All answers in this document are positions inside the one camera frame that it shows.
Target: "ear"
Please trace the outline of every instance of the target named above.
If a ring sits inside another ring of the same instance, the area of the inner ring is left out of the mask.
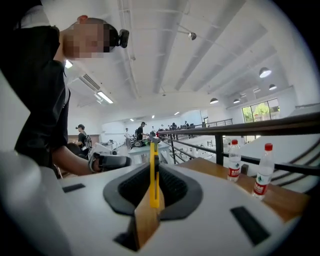
[[[88,19],[87,15],[81,15],[76,19],[76,23],[83,24],[86,22],[87,19]]]

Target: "plastic bottle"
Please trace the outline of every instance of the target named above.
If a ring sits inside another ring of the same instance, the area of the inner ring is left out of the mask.
[[[268,189],[268,185],[271,181],[272,174],[275,169],[275,161],[272,153],[273,145],[267,143],[264,145],[264,156],[259,163],[259,171],[256,175],[255,184],[253,187],[252,195],[262,200]]]
[[[236,139],[231,141],[231,148],[229,152],[229,173],[227,179],[236,182],[240,174],[241,155],[239,153],[239,145]]]

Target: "ceiling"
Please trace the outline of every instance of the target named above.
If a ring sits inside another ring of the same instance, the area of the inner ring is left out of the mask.
[[[269,32],[245,0],[43,0],[52,25],[78,16],[102,18],[130,31],[128,47],[75,61],[66,84],[79,106],[97,105],[110,121],[177,111],[230,107],[289,86]],[[188,31],[196,33],[195,40]],[[272,74],[259,78],[268,67]],[[99,104],[79,76],[88,74],[114,104]],[[277,89],[269,91],[269,85]],[[258,93],[252,90],[260,88]]]

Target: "forearm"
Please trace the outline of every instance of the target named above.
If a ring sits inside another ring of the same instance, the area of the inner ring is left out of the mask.
[[[55,165],[66,172],[75,175],[89,175],[88,161],[73,154],[65,146],[61,146],[52,152],[52,160]]]

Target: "person wearing black t-shirt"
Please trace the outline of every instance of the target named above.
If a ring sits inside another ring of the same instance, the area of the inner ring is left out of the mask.
[[[85,132],[85,126],[83,124],[79,124],[78,127],[76,127],[76,129],[78,129],[79,135],[78,135],[78,141],[75,142],[75,144],[77,144],[80,147],[81,153],[86,157],[88,157],[89,139],[88,139],[88,135]]]
[[[75,175],[92,174],[88,161],[66,147],[71,94],[64,82],[65,63],[108,53],[123,46],[122,39],[102,19],[82,15],[59,31],[50,25],[40,0],[12,1],[12,5],[1,28],[6,49],[0,53],[0,68],[30,111],[15,150],[42,167],[55,164]],[[92,167],[100,171],[98,159]]]
[[[137,133],[136,140],[137,140],[137,141],[142,141],[143,135],[148,136],[148,134],[144,133],[144,127],[145,127],[145,125],[146,125],[146,123],[145,123],[145,122],[142,122],[142,123],[141,123],[141,126],[137,129],[137,131],[136,131],[136,133]]]

